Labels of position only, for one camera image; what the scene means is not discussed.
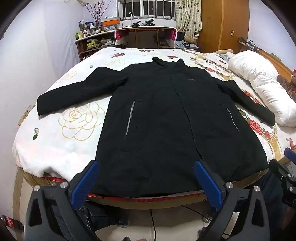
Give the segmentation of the black long coat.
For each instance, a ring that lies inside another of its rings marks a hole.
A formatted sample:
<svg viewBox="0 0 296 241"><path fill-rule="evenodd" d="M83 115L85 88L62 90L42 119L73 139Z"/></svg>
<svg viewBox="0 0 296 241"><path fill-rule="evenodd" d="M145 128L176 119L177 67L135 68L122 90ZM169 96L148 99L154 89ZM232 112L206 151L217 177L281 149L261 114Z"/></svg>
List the black long coat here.
<svg viewBox="0 0 296 241"><path fill-rule="evenodd" d="M91 190L103 197L139 198L199 191L194 164L203 160L223 181L242 180L267 168L266 153L238 110L268 126L274 114L233 81L212 77L183 60L100 67L84 81L37 99L39 115L111 95Z"/></svg>

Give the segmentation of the pile of clothes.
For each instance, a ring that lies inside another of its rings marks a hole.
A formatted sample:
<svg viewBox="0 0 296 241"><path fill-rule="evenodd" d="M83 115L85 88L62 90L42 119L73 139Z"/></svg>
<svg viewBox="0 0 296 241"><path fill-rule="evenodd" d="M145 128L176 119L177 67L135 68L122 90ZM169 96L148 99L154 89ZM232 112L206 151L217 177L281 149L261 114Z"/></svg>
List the pile of clothes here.
<svg viewBox="0 0 296 241"><path fill-rule="evenodd" d="M191 36L186 36L184 33L177 32L175 48L198 50L197 40Z"/></svg>

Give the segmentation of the white floral bed blanket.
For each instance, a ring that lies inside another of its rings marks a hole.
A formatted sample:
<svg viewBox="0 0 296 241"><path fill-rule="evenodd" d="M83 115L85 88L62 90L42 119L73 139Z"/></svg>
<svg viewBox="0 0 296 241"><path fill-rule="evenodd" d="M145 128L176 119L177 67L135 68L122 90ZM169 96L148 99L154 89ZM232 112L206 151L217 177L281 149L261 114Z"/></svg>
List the white floral bed blanket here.
<svg viewBox="0 0 296 241"><path fill-rule="evenodd" d="M249 98L267 108L249 81L232 72L228 62L217 54L180 49L104 48L76 64L46 92L82 82L100 67L121 71L132 64L149 63L153 57L166 62L183 60L187 66L204 69L218 80L233 80ZM36 103L16 134L13 153L17 165L37 177L49 173L71 180L91 160L97 161L97 146L110 99L111 95L106 94L45 115L38 114ZM258 137L268 165L272 159L283 159L285 148L295 150L295 127L280 126L276 121L274 126L268 126L243 107L238 106L238 110Z"/></svg>

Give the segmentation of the white duvet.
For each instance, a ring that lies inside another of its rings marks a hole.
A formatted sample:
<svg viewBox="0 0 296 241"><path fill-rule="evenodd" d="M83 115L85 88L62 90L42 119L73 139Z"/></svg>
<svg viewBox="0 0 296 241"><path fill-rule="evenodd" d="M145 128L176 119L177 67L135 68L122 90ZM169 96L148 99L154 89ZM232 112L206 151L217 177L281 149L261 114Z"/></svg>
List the white duvet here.
<svg viewBox="0 0 296 241"><path fill-rule="evenodd" d="M239 52L229 58L228 68L249 81L280 126L295 127L295 102L277 81L278 71L270 61L254 51Z"/></svg>

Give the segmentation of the wooden headboard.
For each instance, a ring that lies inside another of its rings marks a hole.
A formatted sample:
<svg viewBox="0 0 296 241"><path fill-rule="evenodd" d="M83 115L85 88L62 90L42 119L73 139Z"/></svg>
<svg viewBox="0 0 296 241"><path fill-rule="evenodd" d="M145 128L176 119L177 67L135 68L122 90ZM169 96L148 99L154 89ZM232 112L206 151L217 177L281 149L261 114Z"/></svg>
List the wooden headboard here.
<svg viewBox="0 0 296 241"><path fill-rule="evenodd" d="M242 37L239 37L237 42L241 45L240 52L245 50L251 50L256 52L257 54L260 54L273 64L273 66L278 71L279 75L285 77L287 81L291 82L291 76L293 75L293 72L287 66L285 66L276 56L267 53L263 49L253 44L252 41L246 41Z"/></svg>

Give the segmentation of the low wooden shelf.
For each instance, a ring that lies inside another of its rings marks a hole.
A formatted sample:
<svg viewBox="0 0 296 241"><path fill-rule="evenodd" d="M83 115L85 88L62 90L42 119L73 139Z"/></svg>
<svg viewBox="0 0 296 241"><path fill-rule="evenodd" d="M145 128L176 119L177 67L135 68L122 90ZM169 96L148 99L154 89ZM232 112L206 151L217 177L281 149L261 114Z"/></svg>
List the low wooden shelf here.
<svg viewBox="0 0 296 241"><path fill-rule="evenodd" d="M75 41L80 61L105 47L115 46L115 30L101 32Z"/></svg>

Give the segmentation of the wooden wardrobe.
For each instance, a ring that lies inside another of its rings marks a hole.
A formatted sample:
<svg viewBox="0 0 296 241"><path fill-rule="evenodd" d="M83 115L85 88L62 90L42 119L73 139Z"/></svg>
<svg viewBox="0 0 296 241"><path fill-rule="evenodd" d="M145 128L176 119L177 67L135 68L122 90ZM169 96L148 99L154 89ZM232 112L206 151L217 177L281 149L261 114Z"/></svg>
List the wooden wardrobe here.
<svg viewBox="0 0 296 241"><path fill-rule="evenodd" d="M247 39L249 31L248 0L201 1L201 17L202 30L198 37L200 52L240 51L238 39Z"/></svg>

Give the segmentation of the wooden desk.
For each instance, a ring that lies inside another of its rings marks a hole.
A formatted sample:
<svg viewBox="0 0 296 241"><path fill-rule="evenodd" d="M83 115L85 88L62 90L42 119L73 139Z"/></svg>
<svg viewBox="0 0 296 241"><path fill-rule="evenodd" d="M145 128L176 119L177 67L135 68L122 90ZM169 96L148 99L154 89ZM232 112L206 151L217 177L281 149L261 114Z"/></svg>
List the wooden desk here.
<svg viewBox="0 0 296 241"><path fill-rule="evenodd" d="M173 49L177 29L173 27L140 26L115 30L115 45L121 48Z"/></svg>

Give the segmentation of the orange storage box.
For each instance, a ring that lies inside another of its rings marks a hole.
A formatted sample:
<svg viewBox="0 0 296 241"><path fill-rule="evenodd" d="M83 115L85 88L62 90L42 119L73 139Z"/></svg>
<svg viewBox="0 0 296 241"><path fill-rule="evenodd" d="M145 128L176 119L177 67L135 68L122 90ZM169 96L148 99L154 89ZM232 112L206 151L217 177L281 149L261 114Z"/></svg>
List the orange storage box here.
<svg viewBox="0 0 296 241"><path fill-rule="evenodd" d="M120 18L119 17L105 18L101 20L101 23L103 26L118 25L120 23Z"/></svg>

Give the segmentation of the patterned curtain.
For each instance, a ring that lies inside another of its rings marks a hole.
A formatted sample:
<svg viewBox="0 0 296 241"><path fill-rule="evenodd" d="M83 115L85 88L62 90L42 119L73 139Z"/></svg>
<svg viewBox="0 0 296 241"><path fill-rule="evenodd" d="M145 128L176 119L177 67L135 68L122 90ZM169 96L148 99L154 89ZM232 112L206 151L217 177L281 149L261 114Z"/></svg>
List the patterned curtain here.
<svg viewBox="0 0 296 241"><path fill-rule="evenodd" d="M175 1L175 19L177 30L186 36L198 39L202 30L201 0Z"/></svg>

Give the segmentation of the pink blossom branches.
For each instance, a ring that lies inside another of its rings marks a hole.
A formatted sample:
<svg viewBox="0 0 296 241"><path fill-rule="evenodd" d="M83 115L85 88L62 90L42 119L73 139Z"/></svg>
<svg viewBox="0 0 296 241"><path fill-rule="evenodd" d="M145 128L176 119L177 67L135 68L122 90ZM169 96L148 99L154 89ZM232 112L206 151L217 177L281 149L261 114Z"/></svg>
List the pink blossom branches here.
<svg viewBox="0 0 296 241"><path fill-rule="evenodd" d="M87 4L86 9L92 16L95 26L100 27L102 25L101 18L106 10L114 3L114 1L98 1L93 4Z"/></svg>

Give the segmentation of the barred window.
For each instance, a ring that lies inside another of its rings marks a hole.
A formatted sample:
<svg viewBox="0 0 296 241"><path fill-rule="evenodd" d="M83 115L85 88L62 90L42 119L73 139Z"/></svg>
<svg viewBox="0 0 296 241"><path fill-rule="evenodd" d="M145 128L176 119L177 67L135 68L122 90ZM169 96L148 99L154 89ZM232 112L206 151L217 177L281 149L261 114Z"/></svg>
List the barred window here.
<svg viewBox="0 0 296 241"><path fill-rule="evenodd" d="M119 0L117 11L121 19L175 20L175 1L172 0Z"/></svg>

